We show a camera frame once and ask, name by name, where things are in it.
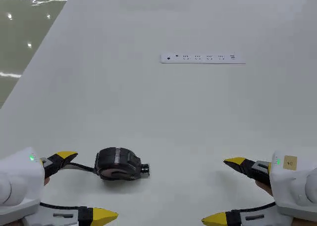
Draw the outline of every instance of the table surface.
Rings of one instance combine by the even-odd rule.
[[[272,199],[225,158],[317,153],[317,0],[69,0],[0,112],[1,156],[126,147],[151,177],[63,170],[43,201],[119,213],[111,226],[202,225]],[[166,52],[246,64],[161,64]]]

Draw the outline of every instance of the black cable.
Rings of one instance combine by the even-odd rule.
[[[85,165],[81,165],[81,164],[78,164],[78,163],[69,163],[68,165],[72,165],[72,166],[80,168],[81,170],[85,170],[85,171],[89,171],[89,172],[92,172],[94,174],[97,174],[96,170],[94,168],[91,168],[91,167],[88,167],[88,166],[85,166]]]
[[[59,206],[59,205],[50,205],[41,202],[40,206],[50,208],[50,209],[55,209],[55,210],[78,210],[78,206]]]

